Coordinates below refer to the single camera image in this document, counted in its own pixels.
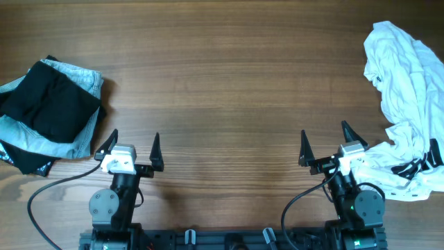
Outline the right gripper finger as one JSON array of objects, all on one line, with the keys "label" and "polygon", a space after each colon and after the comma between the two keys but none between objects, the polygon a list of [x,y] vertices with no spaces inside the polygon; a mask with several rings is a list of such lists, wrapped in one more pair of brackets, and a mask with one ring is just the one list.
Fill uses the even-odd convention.
[{"label": "right gripper finger", "polygon": [[301,166],[310,166],[315,161],[314,153],[305,130],[301,130],[301,145],[298,163]]},{"label": "right gripper finger", "polygon": [[359,141],[364,149],[369,148],[369,144],[360,135],[358,135],[346,120],[341,122],[343,136],[346,142]]}]

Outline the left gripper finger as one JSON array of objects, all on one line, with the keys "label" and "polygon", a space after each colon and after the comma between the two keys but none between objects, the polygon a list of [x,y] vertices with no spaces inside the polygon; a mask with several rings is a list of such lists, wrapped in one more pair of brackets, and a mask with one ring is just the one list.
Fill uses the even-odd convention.
[{"label": "left gripper finger", "polygon": [[114,129],[108,139],[96,150],[95,156],[105,156],[110,154],[113,146],[118,140],[118,130]]},{"label": "left gripper finger", "polygon": [[149,159],[151,161],[151,167],[154,171],[163,172],[164,171],[164,160],[162,157],[162,151],[160,147],[160,134],[156,133],[151,147],[151,152]]}]

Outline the white t-shirt with black print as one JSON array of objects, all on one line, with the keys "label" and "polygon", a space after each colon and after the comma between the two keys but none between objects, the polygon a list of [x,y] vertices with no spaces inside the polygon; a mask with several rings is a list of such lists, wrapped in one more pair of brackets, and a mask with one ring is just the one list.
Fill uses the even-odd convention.
[{"label": "white t-shirt with black print", "polygon": [[352,163],[358,183],[372,183],[387,199],[422,201],[443,191],[443,63],[420,40],[389,21],[364,41],[364,76],[381,94],[392,124],[381,142]]}]

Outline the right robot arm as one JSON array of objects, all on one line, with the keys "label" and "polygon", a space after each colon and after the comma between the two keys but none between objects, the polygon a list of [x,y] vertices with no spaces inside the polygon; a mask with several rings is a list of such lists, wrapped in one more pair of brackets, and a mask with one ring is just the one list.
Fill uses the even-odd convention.
[{"label": "right robot arm", "polygon": [[328,188],[338,219],[325,223],[319,233],[318,249],[373,249],[388,248],[383,227],[385,194],[376,185],[355,180],[352,161],[365,156],[368,143],[350,125],[342,121],[345,143],[336,154],[316,159],[306,132],[301,132],[299,165],[310,168],[310,174],[325,176],[323,186]]}]

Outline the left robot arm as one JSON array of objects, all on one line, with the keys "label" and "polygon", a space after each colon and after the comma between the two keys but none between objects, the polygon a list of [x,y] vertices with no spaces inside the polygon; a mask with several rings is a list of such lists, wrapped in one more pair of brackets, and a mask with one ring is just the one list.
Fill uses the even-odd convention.
[{"label": "left robot arm", "polygon": [[150,164],[137,164],[137,153],[132,144],[118,143],[118,130],[97,149],[94,159],[99,168],[112,175],[109,188],[95,192],[89,200],[92,232],[83,233],[79,249],[153,249],[152,240],[140,223],[133,223],[133,213],[142,197],[141,178],[153,178],[155,172],[164,170],[160,135],[155,135],[149,156]]}]

